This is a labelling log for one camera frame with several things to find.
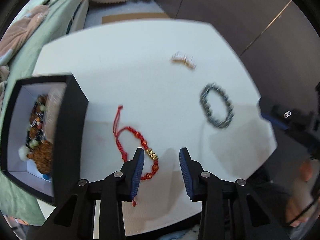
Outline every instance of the white table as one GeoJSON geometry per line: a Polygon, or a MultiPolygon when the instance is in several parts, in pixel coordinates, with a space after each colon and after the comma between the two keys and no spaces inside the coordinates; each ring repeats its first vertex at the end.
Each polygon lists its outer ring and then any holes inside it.
{"type": "MultiPolygon", "coordinates": [[[[86,29],[43,47],[34,75],[72,72],[89,100],[81,151],[81,177],[104,179],[122,166],[112,134],[118,105],[120,126],[139,130],[159,156],[160,169],[140,183],[136,207],[123,203],[127,235],[156,230],[201,211],[188,198],[179,150],[220,179],[247,179],[276,148],[273,130],[259,117],[260,95],[240,59],[209,24],[160,19],[126,21],[86,29]],[[195,70],[173,64],[177,51],[194,57],[195,70]],[[216,82],[234,105],[231,125],[210,125],[199,104],[204,86],[216,82]]],[[[225,106],[209,94],[214,115],[225,106]]],[[[123,133],[132,158],[139,141],[123,133]]],[[[151,168],[145,158],[144,172],[151,168]]],[[[97,232],[98,219],[95,222],[97,232]]]]}

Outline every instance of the silver bolt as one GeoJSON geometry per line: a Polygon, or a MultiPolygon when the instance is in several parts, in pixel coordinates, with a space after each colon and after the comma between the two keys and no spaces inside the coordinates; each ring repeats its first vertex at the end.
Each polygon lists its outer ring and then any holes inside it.
{"type": "Polygon", "coordinates": [[[204,178],[208,178],[208,177],[210,177],[210,173],[207,171],[203,171],[203,172],[201,172],[201,176],[204,178]]]}
{"type": "Polygon", "coordinates": [[[120,178],[120,177],[122,177],[122,175],[123,175],[122,171],[116,171],[116,172],[113,174],[113,176],[115,176],[116,178],[120,178]]]}
{"type": "Polygon", "coordinates": [[[84,186],[85,184],[87,184],[87,181],[85,179],[81,179],[78,181],[79,186],[84,186]]]}
{"type": "Polygon", "coordinates": [[[244,186],[245,185],[245,180],[244,179],[238,179],[237,180],[238,185],[244,186]]]}

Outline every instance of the black box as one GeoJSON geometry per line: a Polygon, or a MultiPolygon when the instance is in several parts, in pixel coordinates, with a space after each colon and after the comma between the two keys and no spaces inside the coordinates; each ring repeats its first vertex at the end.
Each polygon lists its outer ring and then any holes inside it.
{"type": "Polygon", "coordinates": [[[12,182],[52,205],[59,204],[80,179],[80,154],[88,100],[73,75],[38,76],[17,80],[4,115],[1,133],[0,168],[12,182]],[[40,94],[65,84],[56,122],[52,149],[52,182],[37,176],[32,161],[20,160],[19,147],[25,145],[30,114],[40,94]]]}

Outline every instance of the black cable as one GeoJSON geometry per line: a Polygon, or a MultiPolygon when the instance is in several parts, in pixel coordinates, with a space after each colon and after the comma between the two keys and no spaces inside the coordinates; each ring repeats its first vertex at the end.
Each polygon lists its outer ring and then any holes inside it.
{"type": "Polygon", "coordinates": [[[295,222],[296,220],[298,220],[300,217],[302,217],[317,201],[318,201],[317,197],[311,204],[309,204],[304,210],[302,210],[302,212],[296,216],[294,219],[292,219],[289,223],[287,223],[287,225],[291,225],[293,222],[295,222]]]}

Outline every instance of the bracelet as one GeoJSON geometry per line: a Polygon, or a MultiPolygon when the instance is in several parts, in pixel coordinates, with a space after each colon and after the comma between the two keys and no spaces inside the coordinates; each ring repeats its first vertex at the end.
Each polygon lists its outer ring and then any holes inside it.
{"type": "Polygon", "coordinates": [[[204,114],[207,116],[207,120],[216,128],[220,128],[220,129],[227,128],[230,125],[230,122],[232,121],[232,118],[234,116],[233,106],[231,105],[231,101],[229,101],[228,99],[229,99],[228,95],[226,95],[224,91],[221,89],[221,87],[219,87],[215,83],[206,85],[201,92],[200,104],[202,105],[204,114]],[[220,121],[212,116],[212,110],[210,109],[210,105],[207,100],[207,95],[210,90],[213,90],[218,95],[220,95],[226,104],[228,114],[224,121],[220,121]]]}

